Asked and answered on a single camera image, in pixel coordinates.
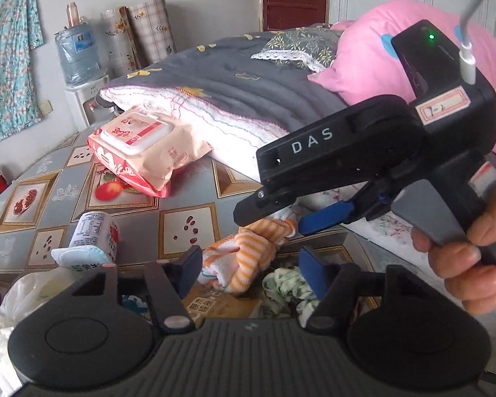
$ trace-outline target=dark gray quilt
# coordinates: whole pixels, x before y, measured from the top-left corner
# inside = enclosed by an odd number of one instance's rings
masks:
[[[274,33],[228,37],[189,49],[148,68],[150,75],[127,76],[107,88],[198,88],[206,101],[234,115],[278,124],[291,132],[346,107],[340,97],[310,82],[308,70],[252,60]]]

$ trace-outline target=orange striped towel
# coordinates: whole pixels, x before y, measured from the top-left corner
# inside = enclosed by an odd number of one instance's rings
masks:
[[[212,244],[204,251],[199,282],[230,294],[242,294],[261,270],[274,259],[277,249],[296,234],[297,218],[262,219],[239,233]]]

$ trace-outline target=human hand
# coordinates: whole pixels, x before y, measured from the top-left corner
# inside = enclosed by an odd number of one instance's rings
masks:
[[[430,267],[445,279],[446,290],[463,301],[467,312],[483,315],[496,308],[496,266],[477,264],[481,259],[477,246],[496,242],[496,193],[467,231],[469,243],[454,242],[441,248],[417,228],[411,238],[417,251],[429,253]]]

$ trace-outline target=blue label on water jug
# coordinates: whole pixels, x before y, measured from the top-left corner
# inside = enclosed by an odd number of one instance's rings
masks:
[[[73,36],[73,44],[75,45],[75,51],[77,53],[88,49],[90,46],[94,45],[94,38],[90,31],[85,31],[85,33],[75,34]]]

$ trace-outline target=teal floral fabric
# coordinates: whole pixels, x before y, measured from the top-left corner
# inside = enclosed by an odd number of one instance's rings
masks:
[[[41,120],[29,52],[42,43],[36,0],[0,0],[0,141]]]
[[[276,31],[276,36],[252,55],[256,60],[274,60],[279,65],[295,65],[320,72],[336,58],[341,30],[330,30],[327,24]]]

